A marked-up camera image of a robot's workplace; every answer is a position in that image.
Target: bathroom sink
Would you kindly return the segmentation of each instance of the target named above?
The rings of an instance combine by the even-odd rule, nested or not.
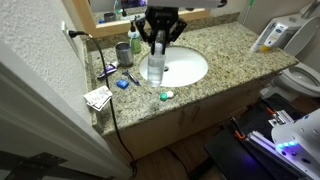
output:
[[[165,71],[161,86],[181,87],[195,83],[208,72],[206,59],[197,51],[183,47],[166,49]],[[140,74],[147,80],[148,56],[140,63]]]

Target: soap bottle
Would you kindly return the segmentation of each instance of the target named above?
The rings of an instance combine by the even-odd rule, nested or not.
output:
[[[138,54],[141,52],[141,44],[140,44],[140,33],[136,30],[133,25],[133,21],[131,21],[131,27],[128,31],[128,37],[131,45],[131,51],[134,54]]]
[[[148,56],[148,84],[152,87],[159,87],[162,83],[164,63],[166,55],[161,54],[162,44],[156,43],[154,55],[151,53]]]

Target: cup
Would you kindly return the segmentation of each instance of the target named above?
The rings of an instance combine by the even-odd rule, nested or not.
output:
[[[133,54],[132,54],[129,43],[119,42],[116,45],[116,54],[117,54],[118,62],[122,66],[132,66],[133,65]]]
[[[106,23],[116,20],[116,15],[114,14],[114,12],[106,12],[104,13],[103,17]]]

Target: vanity cabinet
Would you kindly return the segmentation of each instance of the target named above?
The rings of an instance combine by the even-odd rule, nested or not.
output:
[[[144,157],[178,140],[195,134],[232,116],[239,116],[260,97],[260,90],[275,74],[229,89],[199,102],[167,113],[137,126],[121,130],[124,143],[135,159]],[[116,134],[106,137],[117,151],[130,162]]]

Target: floor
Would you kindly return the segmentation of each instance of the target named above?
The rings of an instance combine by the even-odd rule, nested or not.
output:
[[[320,108],[320,101],[298,97],[292,102],[304,113]],[[187,180],[188,176],[182,164],[175,159],[169,149],[177,154],[188,173],[208,158],[203,145],[220,131],[219,126],[211,127],[166,148],[156,151],[138,160],[138,174],[135,180]],[[215,167],[211,168],[201,180],[223,180],[222,174]]]

